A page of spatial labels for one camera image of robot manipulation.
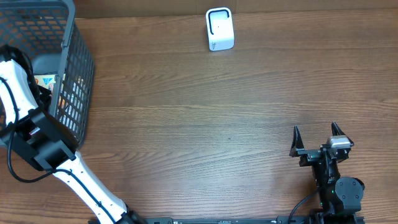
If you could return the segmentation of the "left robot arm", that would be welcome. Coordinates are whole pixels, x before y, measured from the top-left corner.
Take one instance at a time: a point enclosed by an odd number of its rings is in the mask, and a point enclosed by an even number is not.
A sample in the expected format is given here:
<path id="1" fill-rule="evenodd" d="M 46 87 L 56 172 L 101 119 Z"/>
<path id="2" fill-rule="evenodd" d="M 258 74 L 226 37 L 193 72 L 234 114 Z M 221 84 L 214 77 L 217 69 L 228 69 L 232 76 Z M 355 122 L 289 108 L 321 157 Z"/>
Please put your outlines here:
<path id="1" fill-rule="evenodd" d="M 140 223 L 140 218 L 111 193 L 87 166 L 73 134 L 45 110 L 50 90 L 35 82 L 27 54 L 1 46 L 1 103 L 6 127 L 7 167 L 19 182 L 34 183 L 50 175 L 68 185 L 96 215 L 98 223 Z M 24 179 L 12 166 L 15 152 L 43 175 Z"/>

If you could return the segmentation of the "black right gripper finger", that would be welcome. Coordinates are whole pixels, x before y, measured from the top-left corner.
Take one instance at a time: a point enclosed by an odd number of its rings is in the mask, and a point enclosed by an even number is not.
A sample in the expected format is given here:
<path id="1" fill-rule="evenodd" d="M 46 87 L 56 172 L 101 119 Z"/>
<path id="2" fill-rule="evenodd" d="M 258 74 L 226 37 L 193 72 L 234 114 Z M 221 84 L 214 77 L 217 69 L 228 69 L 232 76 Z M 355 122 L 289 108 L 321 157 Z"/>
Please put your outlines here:
<path id="1" fill-rule="evenodd" d="M 292 140 L 292 145 L 290 148 L 289 155 L 290 156 L 299 156 L 301 151 L 304 150 L 304 145 L 302 141 L 302 137 L 300 135 L 300 131 L 298 126 L 294 126 L 294 135 Z"/>
<path id="2" fill-rule="evenodd" d="M 354 146 L 354 142 L 340 129 L 335 121 L 331 123 L 332 136 L 344 136 L 350 142 L 350 146 Z"/>

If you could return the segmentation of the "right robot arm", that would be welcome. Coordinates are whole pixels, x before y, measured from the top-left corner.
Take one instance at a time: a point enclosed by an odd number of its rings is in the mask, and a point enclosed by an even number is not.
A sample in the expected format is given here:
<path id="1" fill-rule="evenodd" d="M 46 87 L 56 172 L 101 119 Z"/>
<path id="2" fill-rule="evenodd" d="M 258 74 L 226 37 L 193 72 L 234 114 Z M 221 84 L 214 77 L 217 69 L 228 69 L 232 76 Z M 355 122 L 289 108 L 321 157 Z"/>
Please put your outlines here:
<path id="1" fill-rule="evenodd" d="M 299 157 L 299 166 L 311 167 L 321 209 L 311 211 L 307 223 L 358 223 L 364 183 L 354 177 L 342 177 L 338 164 L 349 158 L 354 142 L 335 123 L 332 135 L 318 149 L 306 150 L 299 128 L 294 127 L 290 157 Z"/>

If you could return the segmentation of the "white orange snack bag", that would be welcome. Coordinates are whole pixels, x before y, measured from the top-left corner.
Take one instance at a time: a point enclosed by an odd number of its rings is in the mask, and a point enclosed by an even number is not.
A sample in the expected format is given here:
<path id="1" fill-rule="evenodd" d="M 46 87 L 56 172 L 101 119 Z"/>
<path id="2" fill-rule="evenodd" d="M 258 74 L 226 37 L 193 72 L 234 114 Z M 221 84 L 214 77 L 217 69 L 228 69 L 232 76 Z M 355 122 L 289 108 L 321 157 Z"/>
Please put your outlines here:
<path id="1" fill-rule="evenodd" d="M 34 75 L 36 84 L 38 86 L 41 86 L 43 88 L 46 88 L 53 93 L 54 91 L 54 86 L 56 84 L 56 74 L 55 73 L 48 73 L 48 74 L 40 74 L 40 75 Z"/>

